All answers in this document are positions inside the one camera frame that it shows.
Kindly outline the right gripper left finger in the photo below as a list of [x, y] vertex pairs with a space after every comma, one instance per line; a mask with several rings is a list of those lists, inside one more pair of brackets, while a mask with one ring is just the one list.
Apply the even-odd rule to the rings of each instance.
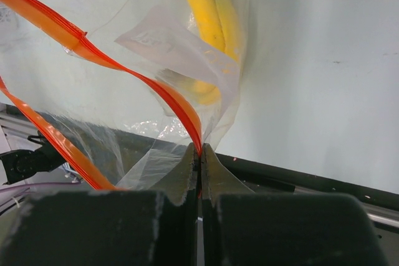
[[1, 242], [2, 265], [194, 265], [198, 155], [144, 191], [31, 195]]

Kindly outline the clear zip top bag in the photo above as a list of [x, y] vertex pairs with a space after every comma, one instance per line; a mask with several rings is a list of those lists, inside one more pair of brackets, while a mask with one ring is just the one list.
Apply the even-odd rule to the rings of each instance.
[[246, 50], [239, 66], [203, 41], [187, 0], [1, 6], [2, 93], [93, 188], [149, 188], [233, 125]]

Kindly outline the yellow fake banana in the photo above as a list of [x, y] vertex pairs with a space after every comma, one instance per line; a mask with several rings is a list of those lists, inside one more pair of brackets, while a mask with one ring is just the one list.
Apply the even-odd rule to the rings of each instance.
[[232, 0], [187, 0], [199, 36], [242, 66], [246, 50], [242, 25]]

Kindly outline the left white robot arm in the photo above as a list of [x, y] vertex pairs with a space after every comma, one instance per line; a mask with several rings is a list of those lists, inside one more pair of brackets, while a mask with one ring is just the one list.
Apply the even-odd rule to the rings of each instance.
[[40, 147], [36, 150], [12, 150], [1, 154], [6, 174], [6, 185], [12, 185], [33, 177], [36, 173], [51, 172], [66, 163], [64, 157], [51, 145], [47, 138], [37, 132], [27, 140]]

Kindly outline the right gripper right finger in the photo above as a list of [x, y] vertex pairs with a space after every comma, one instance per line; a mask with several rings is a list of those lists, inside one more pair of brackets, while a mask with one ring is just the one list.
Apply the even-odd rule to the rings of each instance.
[[201, 152], [206, 265], [386, 265], [371, 220], [346, 194], [257, 194]]

